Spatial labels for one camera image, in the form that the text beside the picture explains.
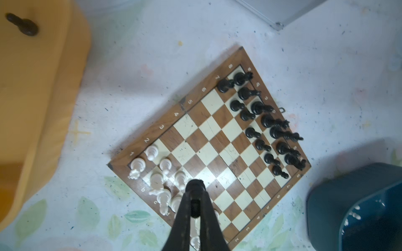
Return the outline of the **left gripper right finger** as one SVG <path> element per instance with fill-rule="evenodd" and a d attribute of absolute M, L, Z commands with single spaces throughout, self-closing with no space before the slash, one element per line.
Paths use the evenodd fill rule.
<path fill-rule="evenodd" d="M 230 251 L 220 229 L 209 194 L 201 193 L 201 251 Z"/>

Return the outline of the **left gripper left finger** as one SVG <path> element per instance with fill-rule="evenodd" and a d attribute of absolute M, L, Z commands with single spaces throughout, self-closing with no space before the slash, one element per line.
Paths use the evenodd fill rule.
<path fill-rule="evenodd" d="M 162 251 L 189 251 L 191 212 L 191 196 L 190 192 L 186 192 L 182 197 L 172 230 Z"/>

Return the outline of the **black chess piece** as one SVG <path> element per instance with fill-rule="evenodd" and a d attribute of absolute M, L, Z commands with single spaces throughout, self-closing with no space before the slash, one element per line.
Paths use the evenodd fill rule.
<path fill-rule="evenodd" d="M 200 179 L 193 179 L 186 185 L 185 192 L 189 192 L 191 217 L 197 219 L 201 216 L 201 198 L 206 191 L 204 182 Z"/>

